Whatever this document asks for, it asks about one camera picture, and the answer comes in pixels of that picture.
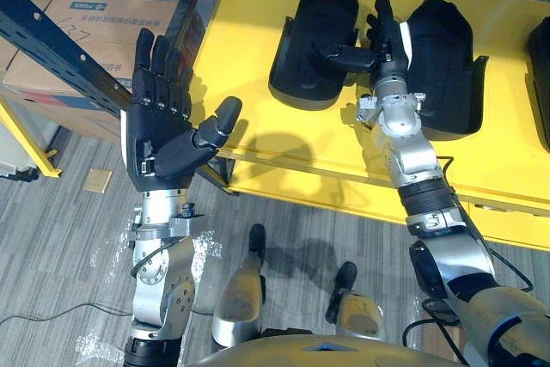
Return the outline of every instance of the robot forearm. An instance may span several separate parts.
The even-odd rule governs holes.
[[[483,238],[422,135],[416,114],[422,100],[407,93],[403,79],[388,76],[375,83],[373,97],[361,98],[357,115],[370,123],[406,209],[407,227],[419,238],[410,248],[417,280],[423,291],[455,311],[489,365],[548,362],[548,308],[495,281]]]
[[[177,365],[193,306],[191,233],[205,217],[186,204],[185,190],[150,191],[130,234],[136,292],[125,366]]]

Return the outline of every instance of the robotic hand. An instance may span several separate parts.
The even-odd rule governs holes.
[[[341,69],[371,74],[372,95],[359,99],[357,120],[372,131],[405,207],[407,227],[419,238],[409,252],[420,287],[455,311],[489,365],[548,363],[548,309],[496,282],[483,237],[422,134],[417,112],[425,95],[407,91],[409,62],[390,2],[376,0],[375,8],[378,16],[367,18],[370,49],[329,46],[321,57]]]
[[[137,285],[128,367],[177,365],[195,292],[190,235],[206,229],[205,217],[186,203],[186,190],[194,171],[225,144],[241,111],[241,101],[229,97],[217,116],[193,128],[187,93],[192,72],[180,71],[180,53],[169,50],[164,36],[156,38],[150,57],[153,40],[142,29],[123,139],[128,175],[143,194],[129,236]]]

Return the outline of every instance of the gray carpet floor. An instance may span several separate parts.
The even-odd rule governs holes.
[[[70,133],[56,145],[60,179],[0,180],[0,318],[47,316],[88,301],[131,309],[126,230],[140,197],[119,148]],[[104,194],[82,190],[90,168],[113,171]],[[246,194],[232,197],[198,177],[188,199],[209,217],[209,231],[194,241],[197,311],[213,310],[246,253],[248,229],[258,222],[266,226],[268,246],[264,327],[333,333],[323,315],[333,276],[346,260],[357,264],[356,289],[382,307],[392,342],[399,343],[403,328],[422,317],[425,295],[410,265],[413,238],[404,226]],[[550,304],[550,254],[492,246],[531,277],[535,295]],[[502,283],[519,285],[501,265],[497,271]],[[129,322],[90,308],[49,322],[7,321],[0,326],[0,366],[120,365]],[[210,353],[210,328],[211,317],[192,315],[181,363]],[[412,334],[417,348],[425,344],[423,334],[421,328]]]

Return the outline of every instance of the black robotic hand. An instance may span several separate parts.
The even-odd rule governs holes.
[[[376,54],[371,81],[386,76],[400,76],[406,79],[409,64],[403,46],[399,23],[394,20],[394,12],[389,0],[376,0],[375,9],[378,16],[368,15],[367,38],[370,50]]]
[[[227,141],[242,105],[228,97],[217,117],[193,128],[187,92],[193,73],[180,70],[180,53],[164,36],[156,38],[150,57],[153,40],[150,30],[141,30],[126,114],[126,170],[139,192],[188,188],[194,171]]]
[[[394,12],[389,0],[376,0],[378,16],[368,15],[367,37],[370,48],[330,45],[317,50],[325,63],[352,73],[371,72],[370,81],[374,84],[388,76],[406,79],[408,58],[403,46],[399,23],[394,20]]]

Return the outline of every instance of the black cable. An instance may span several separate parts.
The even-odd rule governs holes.
[[[130,275],[135,278],[138,276],[139,268],[144,266],[144,264],[149,261],[151,258],[153,258],[155,255],[160,253],[161,251],[164,251],[165,249],[168,249],[172,247],[173,245],[177,244],[183,240],[183,238],[178,238],[175,241],[169,242],[168,244],[161,245],[159,248],[157,248],[155,251],[153,251],[151,254],[147,255],[146,257],[142,258],[140,261],[137,262],[135,266],[133,266],[130,270]]]
[[[427,320],[413,321],[411,324],[406,326],[405,329],[403,330],[403,334],[401,335],[401,341],[403,342],[403,346],[408,347],[408,344],[406,342],[406,337],[409,335],[409,333],[413,328],[422,326],[424,324],[435,324],[436,322],[437,322],[436,320],[434,320],[433,318],[430,318]]]
[[[447,185],[449,184],[449,181],[447,180],[447,169],[449,169],[450,167],[450,164],[453,163],[453,161],[455,160],[455,157],[454,156],[436,156],[437,159],[446,159],[448,160],[445,165],[443,165],[443,178],[445,179],[445,181],[447,182]]]
[[[438,156],[437,159],[447,159],[448,160],[445,163],[445,165],[443,165],[443,178],[447,181],[447,185],[448,185],[449,181],[447,180],[447,170],[449,169],[450,164],[453,163],[455,158],[453,156]],[[491,255],[493,255],[495,258],[497,258],[505,266],[510,268],[527,285],[526,287],[521,288],[520,289],[521,291],[531,292],[535,288],[535,286],[533,285],[531,280],[523,272],[521,272],[519,269],[517,269],[517,267],[515,267],[511,262],[509,262],[505,257],[503,257],[502,255],[497,253],[494,249],[492,249],[491,247],[489,247],[486,244],[485,240],[483,239],[483,236],[481,236],[481,233],[479,232],[479,230],[475,226],[474,222],[471,220],[471,218],[466,213],[466,211],[464,211],[464,209],[463,209],[462,205],[460,204],[460,201],[458,200],[458,197],[456,197],[456,195],[455,195],[455,201],[456,201],[457,205],[459,205],[459,208],[462,209],[461,215],[462,214],[466,215],[468,227],[476,234],[478,239],[482,240],[483,245],[485,246],[487,251],[489,251],[489,253]]]
[[[35,322],[51,321],[61,317],[62,315],[70,313],[75,309],[79,309],[81,307],[92,307],[94,309],[98,309],[99,311],[103,311],[106,314],[115,315],[117,317],[129,317],[130,315],[132,315],[132,313],[125,313],[121,309],[114,309],[102,303],[81,303],[81,304],[75,305],[74,307],[66,309],[65,311],[62,311],[58,314],[52,315],[50,317],[45,317],[45,318],[41,318],[36,315],[26,315],[26,314],[10,315],[9,317],[6,317],[0,321],[0,326],[4,324],[6,321],[12,320],[14,318],[20,318],[22,320],[35,321]]]
[[[510,268],[525,284],[527,284],[526,287],[520,288],[521,291],[531,292],[535,288],[531,280],[523,272],[518,270],[511,262],[509,262],[505,257],[497,253],[494,249],[492,249],[491,247],[488,247],[487,245],[486,247],[491,253],[491,255],[494,255],[495,258],[497,258],[505,266]]]
[[[447,344],[449,344],[450,349],[456,355],[458,360],[461,363],[463,363],[464,365],[469,365],[468,361],[466,361],[466,359],[464,358],[461,351],[456,346],[455,342],[453,341],[453,339],[451,338],[451,336],[449,335],[449,333],[447,332],[447,330],[445,329],[443,324],[441,322],[439,322],[438,320],[436,320],[435,318],[414,321],[411,324],[409,324],[408,326],[406,326],[405,330],[403,330],[403,335],[401,336],[401,341],[403,342],[404,347],[408,347],[407,342],[406,342],[406,337],[408,336],[410,331],[413,328],[418,327],[418,326],[422,326],[424,324],[436,324],[439,327],[439,330],[441,331],[441,334],[443,334],[443,337],[447,341]]]
[[[203,313],[202,311],[197,311],[196,309],[192,309],[191,312],[194,313],[194,314],[206,315],[206,316],[209,316],[209,317],[214,316],[214,313]]]

